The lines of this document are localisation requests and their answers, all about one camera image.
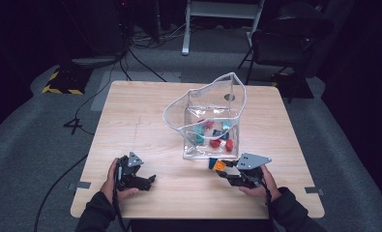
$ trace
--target chair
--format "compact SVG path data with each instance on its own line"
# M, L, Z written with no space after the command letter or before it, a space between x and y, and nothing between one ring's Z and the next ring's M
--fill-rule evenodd
M276 18L251 35L251 48L238 67L250 61L245 84L249 84L253 63L284 67L278 73L292 68L294 73L289 78L294 78L294 84L288 100L291 103L300 84L306 81L305 70L315 46L331 34L333 28L333 22L308 3L294 2L281 7Z

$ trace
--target clear plastic bag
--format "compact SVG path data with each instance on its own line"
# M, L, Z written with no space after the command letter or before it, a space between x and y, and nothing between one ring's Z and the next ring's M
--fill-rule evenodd
M246 88L234 72L200 89L190 89L163 113L184 137L184 159L238 158L239 118Z

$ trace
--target cable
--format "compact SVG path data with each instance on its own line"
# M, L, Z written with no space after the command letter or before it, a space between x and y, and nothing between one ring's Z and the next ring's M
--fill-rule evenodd
M118 190L117 190L117 175L114 174L114 186L113 186L113 190L112 190L112 205L115 209L115 213L116 213L116 216L118 217L118 221L119 221L119 225L121 226L121 229L123 232L126 232L127 231L127 228L125 227L124 225L124 222L122 221L122 217L121 217L121 208L119 208L119 201L118 201Z
M266 179L263 178L263 181L260 181L260 184L263 186L263 188L266 191L266 205L268 207L269 221L272 223L274 230L276 232L279 232L278 228L275 225L275 221L273 219L273 212L272 212L272 208L271 208L272 193L270 193L269 189L267 188Z
M160 46L166 44L167 42L175 40L178 37L183 37L185 34L175 35L175 36L174 36L174 34L177 32L180 33L182 31L184 31L185 29L181 30L181 28L183 28L184 25L182 25L182 26L180 26L180 27L178 27L172 31L160 34L160 42L158 44L155 44L155 45L154 45L155 41L151 37L149 37L149 36L142 37L142 32L137 32L137 33L135 33L135 36L132 37L132 40L134 41L133 47L138 48L138 49L160 47ZM144 41L148 41L148 43L147 44L138 44L138 43L141 43Z
M44 197L44 200L43 202L41 203L41 206L40 206L40 209L39 211L37 212L37 216L36 216L36 220L35 220L35 223L34 223L34 232L37 232L37 229L38 229L38 221L40 219L40 214L41 214L41 211L43 210L43 206L44 206L44 203L46 201L46 199L49 197L49 195L51 194L52 190L55 188L55 186L71 171L73 170L77 165L79 165L83 160L85 160L86 158L88 157L88 154L83 156L79 161L77 161L72 167L70 167L66 172L64 172L64 174L62 174L60 176L60 178L58 178L58 180L51 186L51 188L49 188L49 191L46 193L45 197Z
M130 65L128 64L127 57L125 57L125 65L127 66L127 72L128 72L128 69L130 68Z
M105 89L105 87L109 84L109 82L111 81L112 72L113 72L113 70L114 70L115 65L116 65L117 62L118 62L118 61L116 61L116 62L113 64L113 66L112 66L112 68L111 68L111 71L109 72L109 78L108 78L108 81L107 81L106 84L102 87L102 89L101 89L100 91L98 91L97 94L91 96L87 101L85 101L85 102L84 102L84 103L83 103L83 104L76 110L75 115L74 115L74 118L73 118L75 121L79 120L79 119L78 119L78 112L79 112L79 109L81 109L82 106L84 106L88 101L90 101L90 100L93 99L95 96L97 96L100 92L102 92L102 91ZM94 133L89 132L89 131L83 129L82 127L78 127L78 128L81 129L82 131L86 132L86 133L89 133L89 134L91 134L91 135L94 135Z
M146 69L148 69L149 71L151 71L152 73L154 73L157 77L159 77L161 80L163 80L163 82L167 82L165 79L163 79L163 77L161 77L159 74L157 74L155 71L151 70L151 68L149 68L148 66L146 66L145 64L143 64L134 54L133 52L128 49L128 51L130 52L130 54L133 56L133 58L135 58L135 60L137 62L139 62L141 65L143 65Z
M128 72L125 72L124 68L122 67L121 60L119 60L119 66L121 67L122 72L124 72L125 76L127 77L127 80L132 80L131 77L128 75Z

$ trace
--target wooden table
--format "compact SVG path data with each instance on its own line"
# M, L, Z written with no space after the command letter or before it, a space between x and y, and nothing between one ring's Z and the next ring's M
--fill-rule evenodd
M244 195L208 168L207 159L182 158L183 137L162 119L165 108L203 84L114 81L81 175L89 189L76 191L71 214L79 218L101 188L114 158L135 152L144 160L136 173L157 175L149 191L121 203L123 218L267 218L266 206ZM295 132L278 89L246 86L240 151L269 157L278 186L289 187L312 218L324 216Z

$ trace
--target sleeve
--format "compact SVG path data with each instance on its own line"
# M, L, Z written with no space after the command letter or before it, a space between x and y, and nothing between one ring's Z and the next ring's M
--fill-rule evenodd
M87 203L75 231L106 231L116 213L105 195L99 191Z
M308 216L308 210L288 188L279 188L281 197L271 203L271 214L287 232L326 232Z

